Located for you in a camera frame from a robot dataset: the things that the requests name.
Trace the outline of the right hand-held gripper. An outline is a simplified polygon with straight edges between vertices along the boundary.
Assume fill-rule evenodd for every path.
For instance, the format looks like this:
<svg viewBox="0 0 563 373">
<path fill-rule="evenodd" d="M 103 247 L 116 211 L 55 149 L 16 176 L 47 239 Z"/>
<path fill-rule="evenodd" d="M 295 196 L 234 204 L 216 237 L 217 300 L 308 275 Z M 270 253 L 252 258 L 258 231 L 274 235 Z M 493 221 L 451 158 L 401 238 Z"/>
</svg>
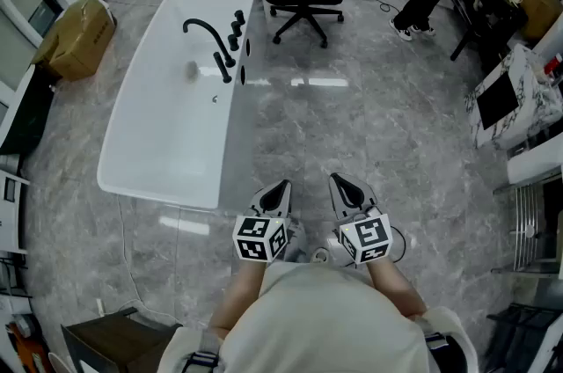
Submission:
<svg viewBox="0 0 563 373">
<path fill-rule="evenodd" d="M 344 173 L 332 173 L 329 191 L 338 218 L 350 215 L 351 208 L 370 208 L 377 204 L 369 184 Z M 339 227 L 339 241 L 356 265 L 387 257 L 392 233 L 387 214 L 374 214 Z"/>
</svg>

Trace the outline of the person's right forearm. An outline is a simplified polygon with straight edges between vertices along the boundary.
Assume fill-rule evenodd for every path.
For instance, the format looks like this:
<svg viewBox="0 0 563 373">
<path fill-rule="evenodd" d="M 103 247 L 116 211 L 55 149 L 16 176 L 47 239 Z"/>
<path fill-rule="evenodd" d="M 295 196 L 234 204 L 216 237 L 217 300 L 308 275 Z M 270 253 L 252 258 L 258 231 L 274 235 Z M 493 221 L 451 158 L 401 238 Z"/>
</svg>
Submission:
<svg viewBox="0 0 563 373">
<path fill-rule="evenodd" d="M 366 263 L 374 288 L 386 296 L 406 318 L 422 316 L 427 306 L 420 294 L 388 258 L 379 258 Z"/>
</svg>

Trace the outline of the chrome towel rack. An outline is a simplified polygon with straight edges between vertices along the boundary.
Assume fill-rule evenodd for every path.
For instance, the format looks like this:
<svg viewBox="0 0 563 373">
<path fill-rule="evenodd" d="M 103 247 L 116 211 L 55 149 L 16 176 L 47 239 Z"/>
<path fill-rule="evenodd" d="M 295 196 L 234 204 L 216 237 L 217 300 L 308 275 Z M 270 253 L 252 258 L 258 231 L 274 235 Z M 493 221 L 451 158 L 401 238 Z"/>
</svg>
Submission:
<svg viewBox="0 0 563 373">
<path fill-rule="evenodd" d="M 541 277 L 545 272 L 542 263 L 545 245 L 543 192 L 541 184 L 515 189 L 515 228 L 511 235 L 515 240 L 512 271 L 517 274 Z"/>
</svg>

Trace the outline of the black bathtub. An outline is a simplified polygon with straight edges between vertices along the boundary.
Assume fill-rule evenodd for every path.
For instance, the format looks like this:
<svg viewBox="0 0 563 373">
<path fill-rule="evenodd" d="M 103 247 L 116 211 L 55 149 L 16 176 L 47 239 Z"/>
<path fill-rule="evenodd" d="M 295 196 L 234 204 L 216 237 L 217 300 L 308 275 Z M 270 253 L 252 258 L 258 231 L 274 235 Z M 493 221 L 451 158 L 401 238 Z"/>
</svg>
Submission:
<svg viewBox="0 0 563 373">
<path fill-rule="evenodd" d="M 54 97 L 50 76 L 31 64 L 0 123 L 0 155 L 26 156 L 40 142 Z"/>
</svg>

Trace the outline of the dark wooden cabinet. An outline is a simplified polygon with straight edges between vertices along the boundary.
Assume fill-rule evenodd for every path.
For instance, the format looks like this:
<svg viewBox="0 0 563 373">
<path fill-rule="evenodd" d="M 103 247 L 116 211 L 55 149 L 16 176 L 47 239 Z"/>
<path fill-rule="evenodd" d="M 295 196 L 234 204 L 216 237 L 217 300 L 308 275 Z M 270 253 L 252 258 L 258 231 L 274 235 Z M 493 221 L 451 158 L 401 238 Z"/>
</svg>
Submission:
<svg viewBox="0 0 563 373">
<path fill-rule="evenodd" d="M 179 324 L 149 326 L 131 318 L 134 307 L 76 325 L 62 336 L 77 373 L 157 373 Z"/>
</svg>

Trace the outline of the person's left forearm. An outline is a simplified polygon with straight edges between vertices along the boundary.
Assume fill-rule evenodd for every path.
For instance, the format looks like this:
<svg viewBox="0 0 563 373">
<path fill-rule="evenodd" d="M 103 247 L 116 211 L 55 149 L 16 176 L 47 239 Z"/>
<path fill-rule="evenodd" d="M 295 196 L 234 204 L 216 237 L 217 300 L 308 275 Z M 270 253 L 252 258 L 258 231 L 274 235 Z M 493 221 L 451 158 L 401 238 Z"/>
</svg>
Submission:
<svg viewBox="0 0 563 373">
<path fill-rule="evenodd" d="M 259 298 L 267 264 L 242 260 L 209 322 L 209 330 L 224 341 L 244 313 Z"/>
</svg>

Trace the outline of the white bathtub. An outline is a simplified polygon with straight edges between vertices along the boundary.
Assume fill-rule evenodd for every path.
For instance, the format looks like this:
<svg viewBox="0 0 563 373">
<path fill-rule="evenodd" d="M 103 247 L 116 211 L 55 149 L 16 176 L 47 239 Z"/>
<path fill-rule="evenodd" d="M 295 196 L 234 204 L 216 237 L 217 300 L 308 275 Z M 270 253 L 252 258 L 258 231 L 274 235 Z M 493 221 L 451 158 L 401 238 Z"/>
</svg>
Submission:
<svg viewBox="0 0 563 373">
<path fill-rule="evenodd" d="M 237 10 L 245 24 L 239 50 L 231 51 Z M 184 33 L 188 18 L 219 32 L 236 61 L 225 66 L 228 84 L 213 57 L 218 52 L 223 58 L 215 39 L 199 26 Z M 115 100 L 99 157 L 100 188 L 200 211 L 244 211 L 253 194 L 257 89 L 266 82 L 267 38 L 263 0 L 164 0 Z"/>
</svg>

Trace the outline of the person's white shirt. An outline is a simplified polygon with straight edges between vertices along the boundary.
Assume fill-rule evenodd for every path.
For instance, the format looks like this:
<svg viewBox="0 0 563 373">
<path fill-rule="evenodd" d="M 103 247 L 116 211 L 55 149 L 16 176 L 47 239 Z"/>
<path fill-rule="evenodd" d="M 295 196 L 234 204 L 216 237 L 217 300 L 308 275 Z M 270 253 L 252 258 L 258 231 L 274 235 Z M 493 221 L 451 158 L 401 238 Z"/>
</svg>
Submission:
<svg viewBox="0 0 563 373">
<path fill-rule="evenodd" d="M 457 314 L 427 308 L 404 317 L 369 271 L 278 261 L 224 341 L 180 328 L 157 373 L 479 373 Z"/>
</svg>

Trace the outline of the white vanity cabinet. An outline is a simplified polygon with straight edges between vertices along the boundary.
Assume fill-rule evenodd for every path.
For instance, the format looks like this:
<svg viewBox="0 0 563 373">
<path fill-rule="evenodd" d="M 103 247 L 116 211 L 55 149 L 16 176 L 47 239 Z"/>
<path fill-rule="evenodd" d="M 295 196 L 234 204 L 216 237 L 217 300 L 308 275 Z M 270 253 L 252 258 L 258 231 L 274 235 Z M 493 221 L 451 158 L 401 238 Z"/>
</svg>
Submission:
<svg viewBox="0 0 563 373">
<path fill-rule="evenodd" d="M 22 186 L 30 182 L 0 170 L 0 251 L 27 255 L 18 225 Z"/>
</svg>

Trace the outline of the large cardboard box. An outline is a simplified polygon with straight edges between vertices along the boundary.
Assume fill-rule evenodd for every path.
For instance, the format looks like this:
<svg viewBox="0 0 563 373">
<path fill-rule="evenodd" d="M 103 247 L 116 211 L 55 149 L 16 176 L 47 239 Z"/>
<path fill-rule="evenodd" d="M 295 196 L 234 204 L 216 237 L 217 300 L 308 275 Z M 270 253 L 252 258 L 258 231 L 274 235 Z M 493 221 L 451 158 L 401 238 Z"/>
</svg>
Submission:
<svg viewBox="0 0 563 373">
<path fill-rule="evenodd" d="M 32 64 L 51 77 L 77 81 L 93 76 L 117 20 L 104 0 L 77 0 L 54 22 L 43 37 Z"/>
</svg>

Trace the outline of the marble pattern cabinet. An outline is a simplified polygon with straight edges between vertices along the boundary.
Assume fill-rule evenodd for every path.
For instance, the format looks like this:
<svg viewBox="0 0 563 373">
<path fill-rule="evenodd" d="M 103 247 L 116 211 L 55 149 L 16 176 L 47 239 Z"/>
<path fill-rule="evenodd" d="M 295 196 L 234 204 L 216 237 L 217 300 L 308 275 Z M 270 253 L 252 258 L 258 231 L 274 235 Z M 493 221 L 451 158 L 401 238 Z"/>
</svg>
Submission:
<svg viewBox="0 0 563 373">
<path fill-rule="evenodd" d="M 563 118 L 563 95 L 545 60 L 517 44 L 465 97 L 472 144 L 510 150 Z"/>
</svg>

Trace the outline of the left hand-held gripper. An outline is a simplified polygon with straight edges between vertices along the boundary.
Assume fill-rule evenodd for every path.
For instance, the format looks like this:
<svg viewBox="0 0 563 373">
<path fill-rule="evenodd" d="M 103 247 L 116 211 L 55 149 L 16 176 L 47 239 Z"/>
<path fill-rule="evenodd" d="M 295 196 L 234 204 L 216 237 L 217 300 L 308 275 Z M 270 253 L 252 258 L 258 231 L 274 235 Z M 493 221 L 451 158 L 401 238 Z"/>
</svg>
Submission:
<svg viewBox="0 0 563 373">
<path fill-rule="evenodd" d="M 292 184 L 279 180 L 252 198 L 249 216 L 237 216 L 232 239 L 240 260 L 259 263 L 305 262 L 307 239 L 303 225 L 290 216 Z M 268 216 L 258 213 L 277 213 Z"/>
</svg>

